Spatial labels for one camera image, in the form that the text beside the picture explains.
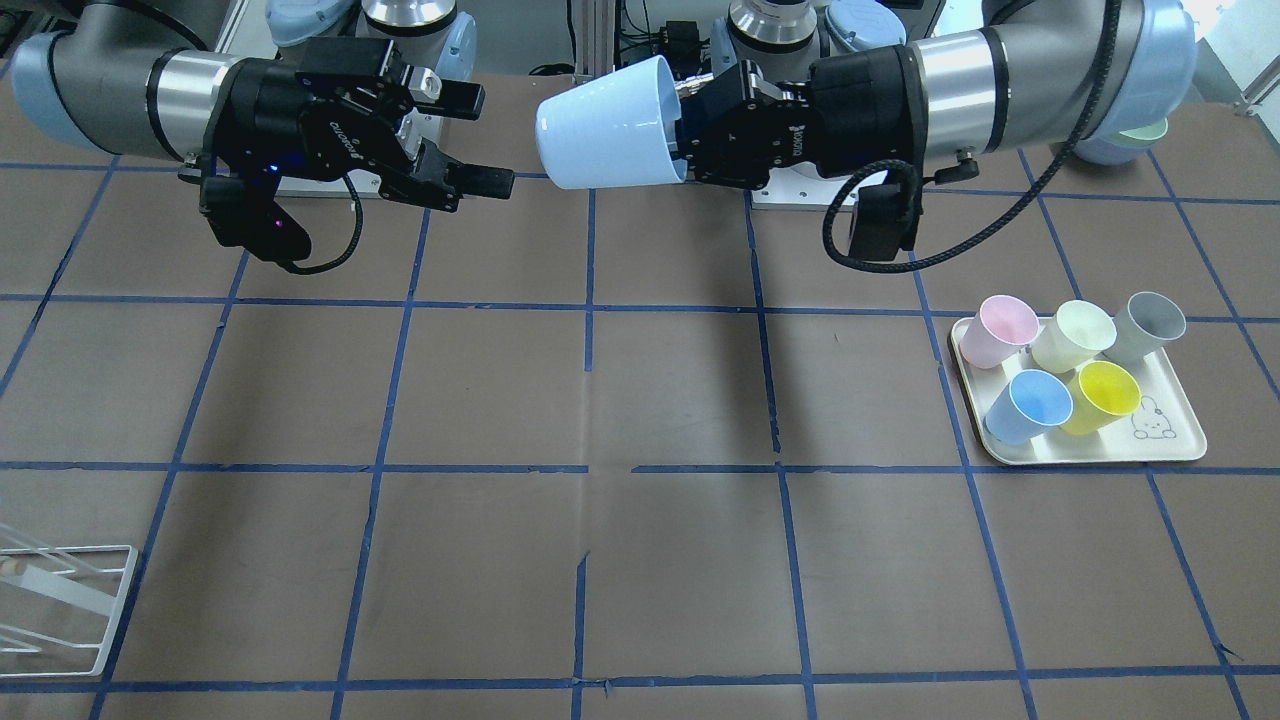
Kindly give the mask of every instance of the black braided cord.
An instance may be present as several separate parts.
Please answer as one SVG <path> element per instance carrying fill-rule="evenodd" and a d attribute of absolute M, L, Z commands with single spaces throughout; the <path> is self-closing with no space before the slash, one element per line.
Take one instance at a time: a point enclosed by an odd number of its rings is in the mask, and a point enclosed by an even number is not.
<path fill-rule="evenodd" d="M 938 252 L 923 260 L 913 260 L 910 263 L 870 263 L 867 260 L 855 260 L 847 258 L 836 251 L 836 243 L 832 240 L 832 228 L 836 223 L 836 215 L 840 213 L 841 206 L 845 200 L 852 193 L 858 183 L 865 181 L 870 176 L 881 170 L 904 170 L 913 178 L 919 178 L 919 172 L 910 163 L 902 160 L 877 160 L 869 165 L 864 165 L 856 173 L 854 173 L 844 186 L 841 186 L 840 192 L 836 193 L 835 200 L 832 200 L 831 206 L 827 208 L 827 214 L 822 222 L 822 243 L 827 250 L 827 255 L 832 260 L 840 263 L 846 268 L 852 268 L 855 270 L 861 270 L 864 273 L 879 273 L 879 274 L 901 274 L 901 273 L 914 273 L 916 270 L 923 270 L 925 268 L 932 268 L 940 263 L 951 260 L 952 258 L 968 252 L 980 245 L 983 241 L 1002 231 L 1009 223 L 1014 222 L 1028 205 L 1039 197 L 1041 191 L 1044 186 L 1053 179 L 1053 176 L 1062 168 L 1062 164 L 1075 154 L 1075 146 L 1084 137 L 1085 129 L 1089 127 L 1089 122 L 1093 119 L 1093 113 L 1097 110 L 1098 102 L 1102 100 L 1102 91 L 1107 83 L 1107 76 L 1111 74 L 1111 64 L 1115 60 L 1115 47 L 1116 40 L 1120 35 L 1120 5 L 1123 0 L 1107 0 L 1106 5 L 1106 18 L 1102 24 L 1102 38 L 1098 42 L 1098 50 L 1093 56 L 1093 65 L 1089 68 L 1089 73 L 1093 74 L 1093 87 L 1089 90 L 1089 96 L 1084 101 L 1084 110 L 1080 113 L 1080 119 L 1076 120 L 1075 127 L 1071 128 L 1071 135 L 1066 137 L 1066 142 L 1062 149 L 1059 150 L 1053 161 L 1050 167 L 1041 174 L 1036 184 L 1030 187 L 1018 202 L 1014 204 L 1004 215 L 996 218 L 989 225 L 979 231 L 977 234 L 969 240 L 956 245 L 950 250 Z"/>
<path fill-rule="evenodd" d="M 351 193 L 351 201 L 356 206 L 356 229 L 351 231 L 351 242 L 347 243 L 347 250 L 342 251 L 342 255 L 324 263 L 321 265 L 308 265 L 306 268 L 300 268 L 292 261 L 276 263 L 279 266 L 284 268 L 287 273 L 294 275 L 319 275 L 320 273 L 328 273 L 329 270 L 342 265 L 356 252 L 356 246 L 360 245 L 360 233 L 365 229 L 365 209 L 360 206 L 360 193 L 356 192 L 356 186 L 351 182 L 351 176 L 342 176 L 342 182 L 347 186 L 347 192 Z"/>

